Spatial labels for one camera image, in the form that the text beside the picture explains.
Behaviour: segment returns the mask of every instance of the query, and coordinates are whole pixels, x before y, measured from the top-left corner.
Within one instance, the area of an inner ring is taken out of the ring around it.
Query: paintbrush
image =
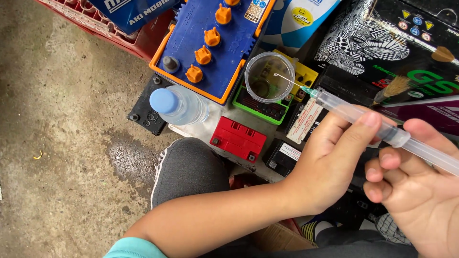
[[[383,102],[388,97],[398,95],[408,90],[410,88],[409,86],[410,80],[411,80],[410,78],[406,76],[402,76],[402,75],[395,77],[394,80],[391,83],[389,83],[387,87],[385,87],[384,89],[382,89],[380,92],[376,94],[372,106]]]

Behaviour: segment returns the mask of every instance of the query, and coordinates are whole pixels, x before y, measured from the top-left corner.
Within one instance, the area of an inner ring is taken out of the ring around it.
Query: forearm
[[[196,257],[296,215],[282,187],[257,185],[170,200],[147,213],[124,237],[151,241],[170,258]]]

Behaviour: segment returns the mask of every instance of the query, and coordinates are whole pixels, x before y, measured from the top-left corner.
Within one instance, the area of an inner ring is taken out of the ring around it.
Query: gray pants
[[[207,144],[196,138],[176,140],[161,154],[155,187],[151,194],[154,208],[169,200],[202,193],[229,191],[228,175],[223,162]],[[416,250],[407,245],[386,241],[377,231],[341,231],[328,228],[316,237],[319,248],[265,253],[243,237],[201,257],[219,258],[417,258]]]

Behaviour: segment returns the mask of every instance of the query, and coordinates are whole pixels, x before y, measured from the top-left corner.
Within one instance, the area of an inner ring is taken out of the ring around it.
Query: red battery
[[[229,118],[221,117],[210,144],[255,163],[265,141],[266,135]]]

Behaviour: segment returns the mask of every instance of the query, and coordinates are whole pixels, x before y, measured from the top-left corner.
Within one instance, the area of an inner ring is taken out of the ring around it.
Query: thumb
[[[366,112],[347,129],[331,152],[332,160],[340,168],[355,169],[358,159],[381,127],[382,117],[376,112]]]

